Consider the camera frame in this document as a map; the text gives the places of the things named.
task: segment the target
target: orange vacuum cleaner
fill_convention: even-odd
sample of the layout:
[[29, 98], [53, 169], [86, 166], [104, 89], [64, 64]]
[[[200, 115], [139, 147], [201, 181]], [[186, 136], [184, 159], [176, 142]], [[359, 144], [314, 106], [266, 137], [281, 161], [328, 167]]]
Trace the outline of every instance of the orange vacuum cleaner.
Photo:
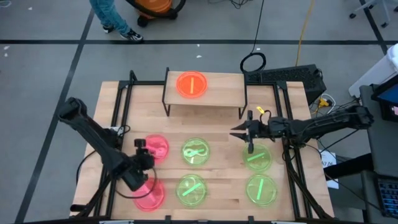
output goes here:
[[138, 10], [140, 16], [137, 24], [146, 27], [148, 22], [155, 18], [166, 18], [174, 20], [178, 12], [184, 7], [186, 0], [180, 0], [177, 7], [172, 8], [172, 0], [126, 0]]

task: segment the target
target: paper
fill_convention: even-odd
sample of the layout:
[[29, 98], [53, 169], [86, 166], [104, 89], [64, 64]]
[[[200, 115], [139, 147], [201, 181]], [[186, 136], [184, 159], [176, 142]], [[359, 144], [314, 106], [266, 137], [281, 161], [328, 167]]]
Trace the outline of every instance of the paper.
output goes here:
[[[328, 166], [332, 166], [332, 165], [336, 165], [335, 156], [336, 156], [336, 154], [334, 152], [323, 151], [322, 152], [322, 166], [323, 166], [323, 168], [328, 167]], [[336, 183], [336, 182], [334, 182], [332, 180], [329, 180], [327, 182], [327, 184], [328, 184], [329, 188], [338, 189], [338, 183]]]

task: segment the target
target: petri dish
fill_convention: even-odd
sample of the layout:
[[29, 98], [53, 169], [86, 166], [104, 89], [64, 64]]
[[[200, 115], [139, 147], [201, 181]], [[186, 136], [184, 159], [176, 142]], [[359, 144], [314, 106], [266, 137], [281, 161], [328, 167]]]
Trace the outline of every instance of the petri dish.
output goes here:
[[155, 157], [155, 164], [165, 160], [169, 154], [169, 142], [159, 134], [151, 134], [145, 138], [146, 148]]
[[185, 141], [181, 148], [184, 161], [190, 165], [198, 166], [204, 164], [210, 156], [210, 147], [201, 138], [191, 138]]
[[262, 144], [254, 144], [252, 154], [249, 154], [248, 146], [243, 149], [243, 161], [249, 169], [260, 172], [271, 166], [272, 158], [268, 148]]
[[[155, 183], [155, 179], [150, 177], [144, 183], [142, 187], [132, 193], [133, 197], [140, 197], [142, 195], [147, 194], [150, 192], [152, 186]], [[133, 199], [132, 201], [136, 204], [136, 207], [143, 211], [143, 212], [153, 212], [154, 210], [158, 209], [162, 206], [165, 198], [165, 190], [163, 183], [157, 179], [156, 186], [154, 190], [147, 196], [143, 198]]]
[[176, 188], [176, 194], [181, 204], [192, 208], [205, 200], [207, 187], [200, 176], [188, 174], [181, 178]]
[[206, 92], [207, 79], [200, 72], [184, 72], [177, 78], [176, 88], [183, 97], [197, 98]]
[[246, 184], [246, 195], [251, 202], [260, 207], [266, 207], [275, 201], [277, 186], [270, 177], [255, 174]]

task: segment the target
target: orange petri dish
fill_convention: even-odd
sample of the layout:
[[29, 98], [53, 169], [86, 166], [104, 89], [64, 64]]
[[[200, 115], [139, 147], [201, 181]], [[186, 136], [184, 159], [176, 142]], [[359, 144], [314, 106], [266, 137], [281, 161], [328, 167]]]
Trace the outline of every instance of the orange petri dish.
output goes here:
[[177, 78], [177, 91], [186, 98], [197, 98], [207, 90], [207, 79], [200, 73], [188, 71]]

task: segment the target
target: wooden shelf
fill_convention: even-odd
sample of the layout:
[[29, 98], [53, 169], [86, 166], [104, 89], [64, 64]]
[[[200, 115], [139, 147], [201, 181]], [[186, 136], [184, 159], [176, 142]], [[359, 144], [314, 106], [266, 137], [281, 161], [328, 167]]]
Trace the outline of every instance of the wooden shelf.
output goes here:
[[167, 72], [164, 86], [166, 105], [245, 107], [246, 88], [243, 74], [201, 72], [207, 79], [207, 90], [198, 98], [181, 96], [176, 88], [177, 78], [183, 72]]

